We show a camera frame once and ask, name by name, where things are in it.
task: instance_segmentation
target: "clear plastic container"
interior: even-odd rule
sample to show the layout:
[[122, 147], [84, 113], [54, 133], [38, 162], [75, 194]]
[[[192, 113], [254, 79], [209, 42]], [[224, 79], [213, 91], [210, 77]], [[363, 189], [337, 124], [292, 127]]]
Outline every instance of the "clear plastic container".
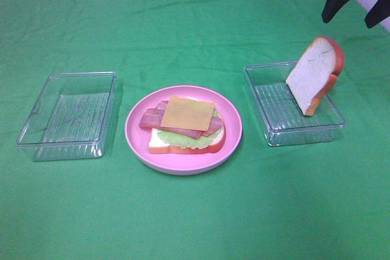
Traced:
[[270, 146], [329, 142], [338, 138], [345, 120], [328, 95], [313, 116], [304, 116], [286, 78], [297, 62], [245, 67], [254, 110]]
[[33, 161], [99, 158], [115, 100], [115, 72], [49, 76], [17, 144]]

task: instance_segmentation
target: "orange cheese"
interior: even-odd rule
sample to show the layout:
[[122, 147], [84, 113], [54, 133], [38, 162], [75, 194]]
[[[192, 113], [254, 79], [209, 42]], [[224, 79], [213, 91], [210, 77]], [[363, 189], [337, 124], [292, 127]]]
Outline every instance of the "orange cheese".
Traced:
[[206, 131], [213, 110], [213, 102], [171, 96], [161, 126]]

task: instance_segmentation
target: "white bread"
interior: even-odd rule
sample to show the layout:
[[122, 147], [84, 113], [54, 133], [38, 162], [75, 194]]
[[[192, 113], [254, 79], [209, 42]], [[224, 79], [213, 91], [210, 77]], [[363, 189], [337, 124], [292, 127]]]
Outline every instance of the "white bread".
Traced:
[[343, 67], [344, 54], [340, 46], [329, 37], [315, 38], [286, 79], [304, 115], [314, 115]]
[[187, 147], [185, 149], [180, 146], [172, 146], [162, 141], [157, 133], [161, 131], [157, 128], [152, 129], [151, 140], [149, 141], [148, 149], [149, 153], [179, 153], [179, 154], [202, 154], [202, 153], [215, 153], [219, 151], [225, 143], [226, 131], [225, 127], [222, 126], [220, 133], [207, 147], [203, 149], [195, 148], [192, 149]]

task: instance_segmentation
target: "green tablecloth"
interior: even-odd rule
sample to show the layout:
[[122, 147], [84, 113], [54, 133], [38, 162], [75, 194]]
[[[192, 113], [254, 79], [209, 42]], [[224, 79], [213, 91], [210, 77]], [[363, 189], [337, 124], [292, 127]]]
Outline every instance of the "green tablecloth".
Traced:
[[[1, 259], [389, 259], [390, 34], [350, 1], [0, 0]], [[269, 147], [243, 68], [297, 60], [317, 35], [346, 65], [330, 96], [342, 138]], [[33, 163], [16, 139], [47, 76], [116, 71], [115, 139], [100, 159]], [[241, 114], [223, 165], [145, 166], [124, 123], [145, 95], [188, 84]]]

